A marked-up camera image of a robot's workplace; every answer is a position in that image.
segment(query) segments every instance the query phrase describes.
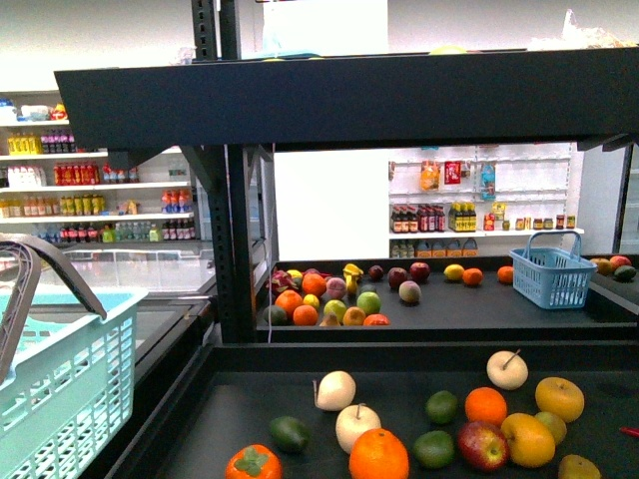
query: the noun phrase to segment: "white wall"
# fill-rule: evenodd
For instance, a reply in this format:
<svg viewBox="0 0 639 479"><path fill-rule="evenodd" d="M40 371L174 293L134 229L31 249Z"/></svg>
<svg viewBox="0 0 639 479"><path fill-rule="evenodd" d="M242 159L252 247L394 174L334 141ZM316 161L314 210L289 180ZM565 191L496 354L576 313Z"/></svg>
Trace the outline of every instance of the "white wall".
<svg viewBox="0 0 639 479"><path fill-rule="evenodd" d="M56 69L168 65L193 44L188 0L2 0L0 92L56 90Z"/></svg>

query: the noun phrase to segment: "black shelf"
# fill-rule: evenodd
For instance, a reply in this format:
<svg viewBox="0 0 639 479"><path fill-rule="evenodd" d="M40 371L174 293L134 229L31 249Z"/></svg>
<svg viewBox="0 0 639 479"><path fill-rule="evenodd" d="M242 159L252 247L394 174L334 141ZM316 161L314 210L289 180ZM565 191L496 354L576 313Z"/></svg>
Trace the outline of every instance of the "black shelf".
<svg viewBox="0 0 639 479"><path fill-rule="evenodd" d="M56 72L76 142L279 151L639 134L639 49L378 55Z"/></svg>

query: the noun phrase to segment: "orange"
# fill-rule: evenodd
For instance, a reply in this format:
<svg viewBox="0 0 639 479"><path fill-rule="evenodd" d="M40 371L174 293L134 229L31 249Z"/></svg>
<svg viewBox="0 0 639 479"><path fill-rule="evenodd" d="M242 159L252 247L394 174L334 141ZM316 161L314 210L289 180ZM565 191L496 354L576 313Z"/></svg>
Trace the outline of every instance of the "orange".
<svg viewBox="0 0 639 479"><path fill-rule="evenodd" d="M369 429L352 445L348 470L352 479L407 479L408 451L390 431Z"/></svg>
<svg viewBox="0 0 639 479"><path fill-rule="evenodd" d="M326 292L326 280L316 272L309 272L302 280L302 291L321 297Z"/></svg>
<svg viewBox="0 0 639 479"><path fill-rule="evenodd" d="M483 272L481 272L481 269L476 267L465 269L461 276L461 280L467 286L479 286L483 280Z"/></svg>
<svg viewBox="0 0 639 479"><path fill-rule="evenodd" d="M470 391L464 408L469 421L486 421L497 427L508 415L506 400L492 387L478 387Z"/></svg>
<svg viewBox="0 0 639 479"><path fill-rule="evenodd" d="M293 323L297 326L315 326L318 322L318 311L310 304L303 304L293 311Z"/></svg>
<svg viewBox="0 0 639 479"><path fill-rule="evenodd" d="M502 266L497 270L497 279L502 284L512 284L512 277L514 275L514 269L512 266Z"/></svg>
<svg viewBox="0 0 639 479"><path fill-rule="evenodd" d="M276 305L287 312L287 318L293 319L293 312L298 306L304 304L302 297L292 289L287 289L276 299Z"/></svg>

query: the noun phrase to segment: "pear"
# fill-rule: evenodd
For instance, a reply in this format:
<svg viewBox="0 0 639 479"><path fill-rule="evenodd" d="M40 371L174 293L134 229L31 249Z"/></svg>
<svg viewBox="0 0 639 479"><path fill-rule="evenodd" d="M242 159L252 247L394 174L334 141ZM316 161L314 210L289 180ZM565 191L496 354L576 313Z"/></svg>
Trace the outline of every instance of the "pear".
<svg viewBox="0 0 639 479"><path fill-rule="evenodd" d="M597 466L585 457L568 454L559 463L559 479L601 479Z"/></svg>
<svg viewBox="0 0 639 479"><path fill-rule="evenodd" d="M337 315L332 311L324 315L319 325L320 326L341 326L341 324L339 324L339 321L337 320Z"/></svg>
<svg viewBox="0 0 639 479"><path fill-rule="evenodd" d="M313 381L316 407L324 411L342 411L355 398L355 381L344 371L333 371L321 382Z"/></svg>

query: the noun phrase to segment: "plastic bag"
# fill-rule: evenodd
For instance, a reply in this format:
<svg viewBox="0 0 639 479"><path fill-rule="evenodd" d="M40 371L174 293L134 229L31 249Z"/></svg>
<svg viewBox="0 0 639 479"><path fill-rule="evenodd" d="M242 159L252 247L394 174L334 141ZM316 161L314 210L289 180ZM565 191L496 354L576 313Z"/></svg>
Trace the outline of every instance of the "plastic bag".
<svg viewBox="0 0 639 479"><path fill-rule="evenodd" d="M533 38L528 50L579 50L586 48L635 47L630 41L622 41L603 28L579 28L572 10L566 11L561 38Z"/></svg>

